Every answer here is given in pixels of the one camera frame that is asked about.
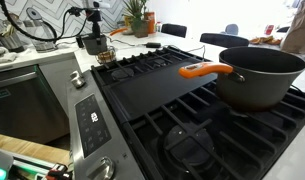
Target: stove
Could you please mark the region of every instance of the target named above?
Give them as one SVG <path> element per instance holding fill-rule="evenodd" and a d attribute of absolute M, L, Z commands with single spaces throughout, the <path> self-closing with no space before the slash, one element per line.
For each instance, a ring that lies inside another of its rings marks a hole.
<path fill-rule="evenodd" d="M 115 179 L 262 179 L 305 125 L 305 93 L 290 88 L 269 111 L 238 112 L 216 95 L 215 74 L 178 74 L 201 60 L 169 47 L 84 73 L 87 85 L 69 90 L 76 175 L 101 174 L 93 158 L 109 156 Z"/>

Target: black chair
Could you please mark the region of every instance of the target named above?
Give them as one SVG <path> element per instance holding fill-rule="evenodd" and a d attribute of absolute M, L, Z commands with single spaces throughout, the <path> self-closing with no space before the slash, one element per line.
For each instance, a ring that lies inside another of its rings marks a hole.
<path fill-rule="evenodd" d="M 225 27 L 226 34 L 238 35 L 239 27 L 236 24 L 229 24 Z"/>
<path fill-rule="evenodd" d="M 200 42 L 222 46 L 226 48 L 248 46 L 249 40 L 228 34 L 203 33 Z"/>
<path fill-rule="evenodd" d="M 163 24 L 161 32 L 185 38 L 186 30 L 186 26 L 176 24 Z"/>
<path fill-rule="evenodd" d="M 288 30 L 290 29 L 290 26 L 287 26 L 287 27 L 281 27 L 280 29 L 278 29 L 276 32 L 288 32 Z"/>

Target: potted plant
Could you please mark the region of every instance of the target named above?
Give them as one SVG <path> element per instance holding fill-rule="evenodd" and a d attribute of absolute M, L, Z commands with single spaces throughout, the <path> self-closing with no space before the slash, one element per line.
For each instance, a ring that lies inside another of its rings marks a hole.
<path fill-rule="evenodd" d="M 137 38 L 148 36 L 148 21 L 144 19 L 147 0 L 124 1 L 125 15 L 131 18 L 131 28 Z"/>

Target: nonstick pot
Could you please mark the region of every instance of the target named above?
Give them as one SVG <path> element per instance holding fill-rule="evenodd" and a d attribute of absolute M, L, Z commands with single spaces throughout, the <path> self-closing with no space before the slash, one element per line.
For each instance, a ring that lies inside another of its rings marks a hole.
<path fill-rule="evenodd" d="M 305 70 L 297 56 L 257 47 L 234 47 L 219 54 L 220 63 L 201 62 L 179 69 L 185 78 L 218 73 L 217 95 L 238 111 L 265 111 L 285 96 Z"/>

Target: stovetop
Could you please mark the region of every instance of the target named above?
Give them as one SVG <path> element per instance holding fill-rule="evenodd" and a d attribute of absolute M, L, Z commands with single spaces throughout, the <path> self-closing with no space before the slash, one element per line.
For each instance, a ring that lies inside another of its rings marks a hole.
<path fill-rule="evenodd" d="M 200 60 L 164 48 L 92 74 L 146 179 L 261 179 L 305 125 L 305 93 L 237 112 L 216 96 L 216 75 L 178 74 Z"/>

